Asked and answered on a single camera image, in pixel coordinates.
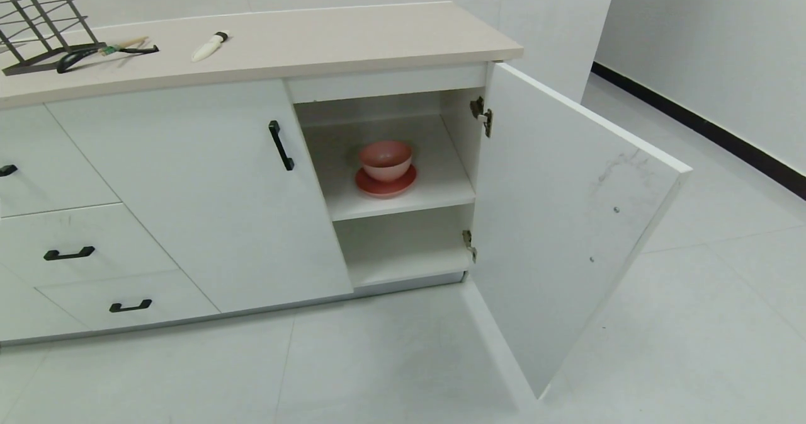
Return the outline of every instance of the pink bowl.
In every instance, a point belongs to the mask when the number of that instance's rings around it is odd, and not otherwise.
[[[381,140],[369,144],[359,154],[366,174],[382,182],[392,182],[403,177],[411,166],[411,156],[411,146],[397,140]]]
[[[414,185],[414,180],[416,179],[417,169],[414,166],[411,166],[403,176],[392,182],[374,180],[364,169],[358,169],[358,173],[355,174],[355,186],[364,194],[371,195],[371,197],[389,199],[403,194],[407,189],[411,188],[411,185]]]

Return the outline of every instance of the countertop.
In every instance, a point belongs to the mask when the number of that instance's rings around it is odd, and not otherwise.
[[[216,31],[231,38],[201,62]],[[65,74],[0,74],[0,108],[170,86],[517,59],[523,48],[451,2],[226,14],[93,30],[115,44],[150,36],[159,53],[82,60]],[[86,34],[71,43],[86,42]],[[37,50],[23,50],[26,57]],[[15,63],[0,54],[0,69]]]

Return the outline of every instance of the metal hinge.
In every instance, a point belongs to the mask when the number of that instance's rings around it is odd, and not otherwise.
[[[479,254],[478,251],[475,250],[473,247],[473,234],[470,231],[462,231],[462,238],[464,239],[464,246],[467,247],[467,251],[473,255],[473,263],[475,263],[475,257]]]
[[[470,102],[470,112],[476,120],[484,125],[484,134],[490,137],[492,134],[492,110],[487,109],[484,111],[484,98],[479,97],[478,100]]]

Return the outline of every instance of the cabinet handle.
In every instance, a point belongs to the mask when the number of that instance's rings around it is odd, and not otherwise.
[[[66,258],[89,257],[93,252],[95,252],[95,246],[84,246],[81,248],[81,251],[78,251],[78,254],[65,255],[60,255],[56,249],[52,249],[45,253],[44,260],[65,260]]]
[[[271,131],[271,137],[274,138],[274,145],[277,146],[277,151],[280,152],[280,159],[283,160],[286,171],[293,171],[294,160],[290,159],[288,155],[285,154],[283,142],[280,140],[280,124],[277,123],[277,120],[272,120],[270,123],[268,123],[268,130]]]
[[[17,172],[19,169],[14,164],[9,164],[0,168],[0,177],[8,177],[9,175]]]
[[[132,306],[130,308],[124,308],[123,304],[112,303],[112,306],[110,306],[110,308],[109,308],[109,312],[116,313],[116,312],[127,312],[127,311],[130,311],[130,310],[148,309],[150,304],[152,304],[151,300],[143,300],[140,303],[140,306]]]

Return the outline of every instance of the dish rack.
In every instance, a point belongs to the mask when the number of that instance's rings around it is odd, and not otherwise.
[[[17,60],[4,68],[3,74],[54,70],[55,57],[61,54],[106,46],[90,30],[87,16],[78,12],[74,1],[0,0],[0,53],[5,55],[6,49]],[[64,33],[71,29],[70,38],[83,40],[83,44],[67,42]]]

